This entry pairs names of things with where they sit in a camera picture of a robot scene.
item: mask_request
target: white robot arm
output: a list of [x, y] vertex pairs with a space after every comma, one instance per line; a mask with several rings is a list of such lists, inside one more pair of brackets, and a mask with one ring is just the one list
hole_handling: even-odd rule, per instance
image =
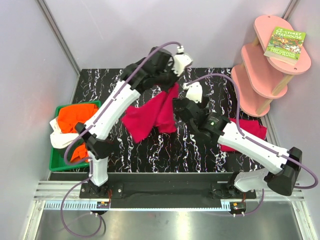
[[166, 50], [160, 50], [143, 65], [129, 83], [125, 83], [124, 80], [143, 60], [144, 58], [127, 66], [121, 76], [123, 80], [117, 82], [115, 89], [97, 113], [85, 124], [78, 123], [76, 125], [78, 133], [85, 131], [86, 126], [93, 126], [82, 138], [93, 162], [91, 165], [93, 169], [90, 171], [93, 174], [90, 176], [90, 180], [94, 186], [100, 187], [108, 180], [108, 158], [112, 151], [112, 145], [106, 141], [108, 141], [107, 137], [115, 122], [145, 90], [155, 85], [159, 85], [165, 91], [173, 87], [185, 68], [193, 62], [189, 55], [184, 53], [183, 46], [177, 48], [177, 54], [174, 56]]
[[[82, 138], [93, 162], [90, 181], [97, 188], [108, 181], [108, 157], [112, 152], [112, 145], [107, 143], [107, 138], [115, 122], [145, 90], [152, 88], [154, 85], [159, 85], [162, 90], [168, 90], [179, 79], [185, 68], [192, 64], [192, 59], [184, 53], [182, 46], [178, 47], [177, 54], [174, 56], [171, 56], [166, 50], [161, 50], [143, 65], [130, 82], [125, 83], [124, 80], [143, 60], [127, 66], [121, 76], [123, 80], [116, 84], [115, 89], [98, 112], [85, 124], [78, 123], [76, 125], [80, 134], [86, 130], [86, 126], [92, 126]], [[188, 130], [195, 135], [196, 141], [199, 139], [199, 141], [232, 147], [265, 167], [252, 172], [234, 173], [228, 184], [230, 194], [232, 195], [233, 192], [245, 193], [249, 190], [264, 189], [268, 186], [279, 194], [291, 195], [300, 168], [287, 163], [287, 160], [283, 157], [271, 154], [263, 146], [272, 148], [281, 155], [290, 156], [299, 162], [302, 152], [297, 148], [287, 150], [272, 145], [243, 130], [242, 132], [246, 136], [260, 144], [249, 141], [240, 134], [235, 123], [216, 113], [209, 113], [205, 109], [202, 87], [198, 82], [187, 88], [186, 98], [174, 100], [173, 106], [176, 116], [187, 124]]]

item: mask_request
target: green tray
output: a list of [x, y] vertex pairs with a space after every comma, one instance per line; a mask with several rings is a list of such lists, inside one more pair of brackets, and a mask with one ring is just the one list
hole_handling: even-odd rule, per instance
[[[81, 102], [77, 104], [95, 104], [98, 106], [98, 108], [101, 107], [101, 102], [100, 101], [88, 101], [88, 102]], [[58, 117], [59, 112], [62, 108], [70, 106], [73, 104], [68, 104], [68, 105], [63, 105], [63, 106], [58, 106], [55, 110], [55, 118]], [[89, 167], [89, 163], [87, 162], [82, 162], [77, 165], [69, 166], [66, 165], [64, 158], [61, 156], [61, 153], [59, 152], [58, 149], [52, 148], [51, 149], [51, 157], [50, 157], [50, 165], [49, 169], [52, 172], [58, 172], [58, 171], [66, 171], [70, 169], [77, 169], [77, 168], [84, 168], [84, 167]]]

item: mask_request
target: book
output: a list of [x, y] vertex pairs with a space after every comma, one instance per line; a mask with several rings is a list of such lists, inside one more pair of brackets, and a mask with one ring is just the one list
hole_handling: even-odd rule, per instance
[[305, 37], [305, 32], [277, 26], [273, 30], [264, 55], [294, 66], [299, 60]]

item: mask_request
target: book cover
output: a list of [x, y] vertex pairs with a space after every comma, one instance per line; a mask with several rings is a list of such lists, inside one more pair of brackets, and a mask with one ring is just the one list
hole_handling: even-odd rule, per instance
[[271, 35], [265, 52], [298, 61], [305, 37], [305, 32], [293, 31], [277, 26]]

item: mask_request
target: pink wooden shelf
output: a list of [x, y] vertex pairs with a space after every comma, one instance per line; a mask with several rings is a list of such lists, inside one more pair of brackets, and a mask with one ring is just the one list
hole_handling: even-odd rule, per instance
[[240, 96], [237, 96], [237, 99], [240, 101], [242, 111], [253, 117], [266, 115], [270, 110], [270, 105], [268, 105], [261, 114], [257, 114], [257, 109], [268, 101], [268, 99], [253, 90], [246, 68], [242, 65], [234, 66], [231, 70], [231, 77], [239, 88]]
[[278, 95], [272, 94], [273, 89], [284, 78], [284, 74], [269, 64], [259, 44], [256, 46], [252, 43], [244, 45], [241, 49], [241, 55], [251, 87], [256, 93], [267, 99], [278, 99], [286, 94], [287, 86]]
[[[275, 27], [293, 30], [290, 23], [278, 16], [262, 15], [254, 21], [254, 30], [260, 41], [263, 51], [266, 50]], [[300, 58], [294, 66], [270, 57], [267, 57], [267, 60], [275, 69], [289, 75], [303, 74], [311, 66], [311, 59], [304, 47], [302, 47]]]

